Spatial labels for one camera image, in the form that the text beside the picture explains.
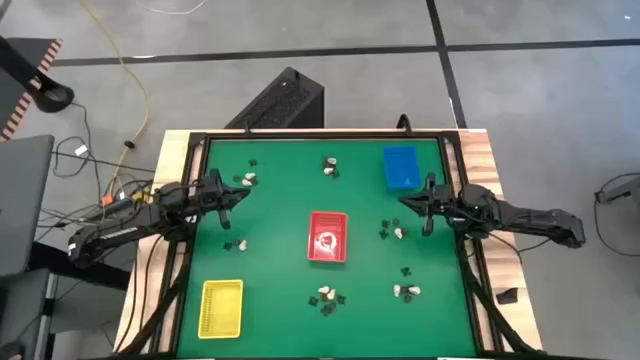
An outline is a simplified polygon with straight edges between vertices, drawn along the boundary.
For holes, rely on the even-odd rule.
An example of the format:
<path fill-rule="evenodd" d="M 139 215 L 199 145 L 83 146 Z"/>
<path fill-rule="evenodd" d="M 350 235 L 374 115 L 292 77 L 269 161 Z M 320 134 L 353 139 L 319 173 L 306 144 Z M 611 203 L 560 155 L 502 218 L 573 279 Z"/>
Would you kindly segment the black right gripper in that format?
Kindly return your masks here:
<path fill-rule="evenodd" d="M 450 216 L 447 207 L 455 203 L 450 187 L 438 185 L 434 173 L 427 174 L 423 192 L 401 196 L 398 200 L 415 213 L 424 213 L 425 220 L 422 228 L 424 236 L 430 236 L 434 231 L 433 217 L 435 215 Z"/>

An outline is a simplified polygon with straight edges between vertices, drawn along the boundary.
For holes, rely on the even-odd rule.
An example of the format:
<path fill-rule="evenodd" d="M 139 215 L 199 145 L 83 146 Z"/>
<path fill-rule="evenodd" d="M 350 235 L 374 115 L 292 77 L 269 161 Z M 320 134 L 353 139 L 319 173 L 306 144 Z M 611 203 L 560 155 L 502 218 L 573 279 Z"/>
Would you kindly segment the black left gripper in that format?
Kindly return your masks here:
<path fill-rule="evenodd" d="M 211 169 L 209 174 L 202 179 L 199 200 L 201 213 L 216 212 L 222 228 L 229 230 L 231 228 L 229 203 L 237 204 L 244 200 L 249 193 L 250 189 L 246 187 L 224 185 L 219 170 Z"/>

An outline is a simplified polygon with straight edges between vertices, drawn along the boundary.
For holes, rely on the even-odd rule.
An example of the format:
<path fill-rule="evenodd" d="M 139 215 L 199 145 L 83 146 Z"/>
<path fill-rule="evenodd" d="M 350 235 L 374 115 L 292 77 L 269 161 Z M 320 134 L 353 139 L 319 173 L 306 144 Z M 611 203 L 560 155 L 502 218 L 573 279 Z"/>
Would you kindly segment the blue plastic basket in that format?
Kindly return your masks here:
<path fill-rule="evenodd" d="M 384 147 L 383 164 L 389 190 L 410 190 L 421 185 L 419 162 L 414 146 Z"/>

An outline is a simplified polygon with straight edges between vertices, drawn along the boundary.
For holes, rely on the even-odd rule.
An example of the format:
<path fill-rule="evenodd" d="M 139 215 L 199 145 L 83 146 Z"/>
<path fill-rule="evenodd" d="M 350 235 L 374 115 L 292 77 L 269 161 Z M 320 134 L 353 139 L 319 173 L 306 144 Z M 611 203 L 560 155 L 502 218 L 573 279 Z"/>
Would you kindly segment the red plastic basket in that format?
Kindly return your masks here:
<path fill-rule="evenodd" d="M 347 257 L 348 217 L 345 213 L 314 211 L 310 217 L 307 259 L 344 263 Z"/>

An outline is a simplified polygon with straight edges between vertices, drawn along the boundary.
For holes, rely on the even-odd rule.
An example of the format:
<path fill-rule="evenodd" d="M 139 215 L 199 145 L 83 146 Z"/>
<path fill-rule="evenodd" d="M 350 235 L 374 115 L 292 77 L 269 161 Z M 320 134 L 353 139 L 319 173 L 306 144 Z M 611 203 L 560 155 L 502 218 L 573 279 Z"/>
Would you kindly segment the black computer tower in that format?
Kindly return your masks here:
<path fill-rule="evenodd" d="M 285 68 L 226 129 L 315 129 L 325 126 L 325 88 L 298 70 Z"/>

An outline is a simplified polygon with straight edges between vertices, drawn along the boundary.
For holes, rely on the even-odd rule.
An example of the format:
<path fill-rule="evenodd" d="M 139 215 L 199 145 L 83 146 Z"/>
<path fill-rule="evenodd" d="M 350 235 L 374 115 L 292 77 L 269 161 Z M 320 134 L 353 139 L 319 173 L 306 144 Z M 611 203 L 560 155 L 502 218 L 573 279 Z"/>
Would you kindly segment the yellow plastic basket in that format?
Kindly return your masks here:
<path fill-rule="evenodd" d="M 203 284 L 199 339 L 231 339 L 241 334 L 242 280 L 207 280 Z"/>

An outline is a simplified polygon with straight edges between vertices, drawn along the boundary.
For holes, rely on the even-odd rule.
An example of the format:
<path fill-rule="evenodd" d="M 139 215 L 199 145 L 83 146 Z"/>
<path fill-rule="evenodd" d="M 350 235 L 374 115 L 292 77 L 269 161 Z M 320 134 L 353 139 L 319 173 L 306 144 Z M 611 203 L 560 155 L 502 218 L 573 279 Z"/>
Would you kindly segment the black beam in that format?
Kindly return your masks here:
<path fill-rule="evenodd" d="M 77 267 L 64 251 L 41 243 L 32 245 L 28 268 L 47 269 L 56 275 L 117 290 L 126 290 L 130 279 L 128 271 L 103 263 L 95 263 L 86 268 Z"/>

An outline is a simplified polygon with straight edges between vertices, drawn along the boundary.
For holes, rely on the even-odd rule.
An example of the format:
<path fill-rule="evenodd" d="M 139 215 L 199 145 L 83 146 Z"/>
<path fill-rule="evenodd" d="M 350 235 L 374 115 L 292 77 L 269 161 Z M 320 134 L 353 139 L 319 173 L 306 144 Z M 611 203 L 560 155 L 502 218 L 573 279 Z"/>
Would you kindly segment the grey floor device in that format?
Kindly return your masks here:
<path fill-rule="evenodd" d="M 640 175 L 609 190 L 606 190 L 606 187 L 607 184 L 595 193 L 595 199 L 598 203 L 607 204 L 620 198 L 630 197 L 640 207 Z"/>

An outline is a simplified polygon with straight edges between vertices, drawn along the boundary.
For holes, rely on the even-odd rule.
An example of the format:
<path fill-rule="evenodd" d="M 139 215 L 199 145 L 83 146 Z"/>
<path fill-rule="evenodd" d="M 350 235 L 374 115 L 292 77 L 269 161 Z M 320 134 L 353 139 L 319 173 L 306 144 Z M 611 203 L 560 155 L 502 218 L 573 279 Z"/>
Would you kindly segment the black stand base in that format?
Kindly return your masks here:
<path fill-rule="evenodd" d="M 74 100 L 75 93 L 71 88 L 49 78 L 2 36 L 0 36 L 0 68 L 26 90 L 42 112 L 59 112 Z"/>

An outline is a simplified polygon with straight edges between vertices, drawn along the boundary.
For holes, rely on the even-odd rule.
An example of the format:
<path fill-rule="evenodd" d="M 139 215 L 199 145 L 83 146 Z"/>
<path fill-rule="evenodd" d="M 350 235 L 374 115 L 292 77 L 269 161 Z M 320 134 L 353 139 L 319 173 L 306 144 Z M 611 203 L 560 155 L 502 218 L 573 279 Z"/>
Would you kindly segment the grey cabinet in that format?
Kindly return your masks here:
<path fill-rule="evenodd" d="M 52 135 L 0 143 L 0 278 L 27 267 L 53 144 Z"/>

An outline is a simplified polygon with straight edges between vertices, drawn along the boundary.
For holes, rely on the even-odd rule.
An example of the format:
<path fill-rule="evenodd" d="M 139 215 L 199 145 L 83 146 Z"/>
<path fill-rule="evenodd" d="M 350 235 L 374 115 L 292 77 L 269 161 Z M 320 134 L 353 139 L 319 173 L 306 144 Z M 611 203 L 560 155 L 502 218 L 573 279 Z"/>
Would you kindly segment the grey platform striped edge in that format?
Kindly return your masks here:
<path fill-rule="evenodd" d="M 43 73 L 52 67 L 62 47 L 61 39 L 8 38 L 8 42 Z M 0 142 L 13 137 L 32 104 L 32 97 L 0 69 Z"/>

